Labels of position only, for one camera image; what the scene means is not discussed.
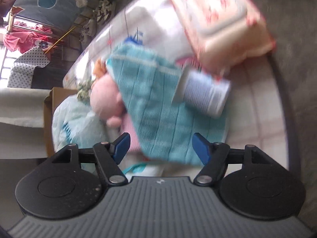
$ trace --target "white plastic bag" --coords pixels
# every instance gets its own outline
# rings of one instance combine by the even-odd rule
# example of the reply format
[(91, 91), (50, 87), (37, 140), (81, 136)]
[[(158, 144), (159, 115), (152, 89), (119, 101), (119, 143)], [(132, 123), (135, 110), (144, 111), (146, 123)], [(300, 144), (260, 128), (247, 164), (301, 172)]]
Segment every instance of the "white plastic bag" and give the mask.
[(106, 126), (89, 105), (69, 96), (53, 115), (52, 136), (55, 151), (69, 143), (78, 144), (78, 148), (91, 148), (94, 144), (108, 141)]

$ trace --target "metal screw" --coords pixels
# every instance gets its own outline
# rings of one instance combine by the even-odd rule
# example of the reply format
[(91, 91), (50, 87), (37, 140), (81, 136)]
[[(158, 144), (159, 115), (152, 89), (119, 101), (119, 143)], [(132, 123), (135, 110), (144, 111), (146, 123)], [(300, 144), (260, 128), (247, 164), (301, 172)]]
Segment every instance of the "metal screw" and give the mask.
[(197, 182), (201, 184), (207, 184), (207, 183), (210, 183), (211, 181), (212, 181), (212, 178), (210, 176), (199, 176), (197, 178)]
[(123, 176), (111, 176), (109, 178), (109, 181), (112, 183), (122, 183), (124, 182), (126, 179)]

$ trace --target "pink towel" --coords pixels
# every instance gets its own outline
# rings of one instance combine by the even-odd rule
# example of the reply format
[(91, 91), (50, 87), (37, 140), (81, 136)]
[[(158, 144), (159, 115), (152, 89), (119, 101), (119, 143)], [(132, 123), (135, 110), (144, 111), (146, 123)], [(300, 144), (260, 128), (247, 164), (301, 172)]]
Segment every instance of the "pink towel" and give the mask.
[[(14, 24), (27, 27), (25, 23), (19, 21), (15, 21)], [(42, 25), (36, 25), (35, 27), (29, 28), (34, 28), (36, 30), (41, 30), (50, 34), (52, 33), (51, 29), (45, 28)], [(13, 28), (11, 33), (5, 34), (3, 37), (3, 43), (9, 51), (13, 52), (18, 50), (22, 54), (37, 46), (37, 43), (41, 40), (49, 43), (49, 41), (51, 41), (51, 38), (43, 34), (18, 28)]]
[(142, 149), (137, 137), (137, 133), (134, 130), (131, 117), (128, 113), (125, 113), (123, 115), (120, 132), (121, 134), (124, 132), (128, 132), (130, 134), (131, 143), (130, 143), (130, 149), (128, 150), (128, 153), (139, 154), (140, 152), (142, 152)]

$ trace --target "window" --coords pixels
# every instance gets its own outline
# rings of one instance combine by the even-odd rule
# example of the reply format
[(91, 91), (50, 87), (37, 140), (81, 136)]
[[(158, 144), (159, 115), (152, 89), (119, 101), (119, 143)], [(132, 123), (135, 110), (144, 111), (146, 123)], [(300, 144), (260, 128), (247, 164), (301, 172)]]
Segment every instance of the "window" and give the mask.
[[(8, 21), (9, 13), (4, 17), (4, 21)], [(0, 33), (5, 34), (4, 29), (0, 29)], [(8, 86), (13, 62), (21, 55), (19, 51), (10, 52), (3, 44), (0, 44), (0, 88)]]

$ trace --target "cardboard box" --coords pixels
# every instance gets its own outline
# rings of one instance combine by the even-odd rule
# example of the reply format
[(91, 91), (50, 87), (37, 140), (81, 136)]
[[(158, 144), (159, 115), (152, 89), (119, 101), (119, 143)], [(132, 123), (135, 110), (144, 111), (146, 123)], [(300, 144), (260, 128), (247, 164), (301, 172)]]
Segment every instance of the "cardboard box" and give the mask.
[(52, 119), (56, 108), (69, 96), (77, 94), (77, 90), (54, 87), (44, 100), (44, 142), (47, 156), (52, 156), (54, 151), (52, 139)]

